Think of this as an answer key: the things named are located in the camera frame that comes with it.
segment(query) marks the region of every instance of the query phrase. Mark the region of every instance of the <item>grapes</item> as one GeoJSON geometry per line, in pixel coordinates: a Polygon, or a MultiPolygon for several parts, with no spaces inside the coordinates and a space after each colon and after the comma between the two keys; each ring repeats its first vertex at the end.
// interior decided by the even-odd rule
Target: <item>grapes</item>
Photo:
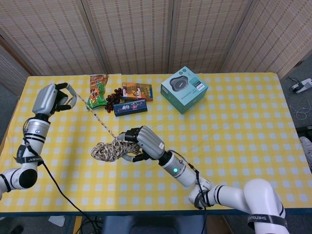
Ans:
{"type": "Polygon", "coordinates": [[[123,96],[122,88],[115,89],[113,94],[107,96],[106,98],[107,104],[105,106],[105,109],[107,110],[108,113],[113,111],[114,104],[120,103],[122,96],[123,96]]]}

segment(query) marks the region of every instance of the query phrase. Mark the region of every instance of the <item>rope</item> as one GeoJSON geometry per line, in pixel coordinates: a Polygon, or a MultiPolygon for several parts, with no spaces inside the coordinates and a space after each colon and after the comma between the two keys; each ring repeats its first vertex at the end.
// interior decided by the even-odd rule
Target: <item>rope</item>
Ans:
{"type": "Polygon", "coordinates": [[[312,111],[312,106],[308,99],[307,99],[307,102],[308,102],[309,108],[302,107],[296,110],[295,108],[292,107],[292,105],[290,105],[290,109],[293,110],[293,114],[296,114],[297,120],[305,120],[308,117],[308,113],[312,111]]]}
{"type": "MultiPolygon", "coordinates": [[[[76,94],[86,107],[88,107],[87,102],[79,95],[76,94]]],[[[112,143],[99,142],[92,150],[91,156],[97,160],[105,162],[114,162],[115,160],[122,157],[123,154],[132,153],[135,155],[141,154],[140,147],[130,141],[118,140],[114,133],[106,126],[106,124],[98,117],[98,115],[90,108],[91,113],[97,118],[100,124],[109,132],[109,134],[114,138],[112,143]]]]}

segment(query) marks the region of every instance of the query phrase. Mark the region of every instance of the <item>small colorful box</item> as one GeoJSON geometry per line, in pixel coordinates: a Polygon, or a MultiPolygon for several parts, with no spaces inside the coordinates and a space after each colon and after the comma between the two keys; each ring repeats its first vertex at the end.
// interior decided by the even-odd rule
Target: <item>small colorful box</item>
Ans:
{"type": "Polygon", "coordinates": [[[147,111],[146,100],[129,101],[114,105],[115,116],[124,116],[147,111]]]}
{"type": "Polygon", "coordinates": [[[123,82],[123,99],[153,101],[153,90],[150,84],[123,82]]]}
{"type": "Polygon", "coordinates": [[[161,83],[160,92],[183,114],[205,96],[207,89],[207,84],[183,67],[161,83]]]}

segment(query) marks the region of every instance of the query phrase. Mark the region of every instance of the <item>braided rope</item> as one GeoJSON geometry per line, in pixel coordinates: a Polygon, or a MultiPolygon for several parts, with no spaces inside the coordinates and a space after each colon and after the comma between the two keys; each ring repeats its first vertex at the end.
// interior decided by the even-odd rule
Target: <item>braided rope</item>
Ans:
{"type": "MultiPolygon", "coordinates": [[[[79,94],[76,94],[75,96],[78,97],[86,105],[86,107],[88,107],[87,102],[79,94]]],[[[118,140],[114,133],[106,126],[106,124],[98,117],[98,115],[91,108],[89,108],[89,110],[114,138],[112,143],[99,142],[91,150],[91,156],[93,158],[105,162],[114,162],[115,160],[121,158],[123,154],[132,153],[138,155],[141,153],[140,147],[136,143],[125,140],[118,140]]]]}

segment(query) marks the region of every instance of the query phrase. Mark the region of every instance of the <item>table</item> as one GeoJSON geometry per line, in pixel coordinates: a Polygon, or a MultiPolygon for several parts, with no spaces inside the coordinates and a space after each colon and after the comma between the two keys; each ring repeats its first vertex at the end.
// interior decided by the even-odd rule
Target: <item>table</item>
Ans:
{"type": "MultiPolygon", "coordinates": [[[[214,183],[243,187],[253,178],[268,180],[286,208],[312,207],[312,175],[277,75],[273,73],[199,74],[209,85],[205,97],[181,115],[161,94],[169,75],[110,75],[107,94],[123,81],[151,83],[154,101],[148,111],[115,117],[103,108],[100,118],[118,133],[147,125],[164,140],[166,149],[182,153],[214,183]]],[[[29,77],[11,121],[0,172],[19,167],[13,157],[22,139],[22,126],[40,89],[50,83],[70,83],[89,96],[89,76],[29,77]]],[[[55,113],[42,157],[64,193],[87,212],[195,211],[183,188],[156,161],[114,163],[90,156],[99,141],[112,137],[81,101],[73,110],[55,113]]],[[[209,210],[224,214],[225,207],[209,210]]],[[[57,191],[42,166],[28,190],[3,194],[1,215],[75,212],[57,191]]]]}

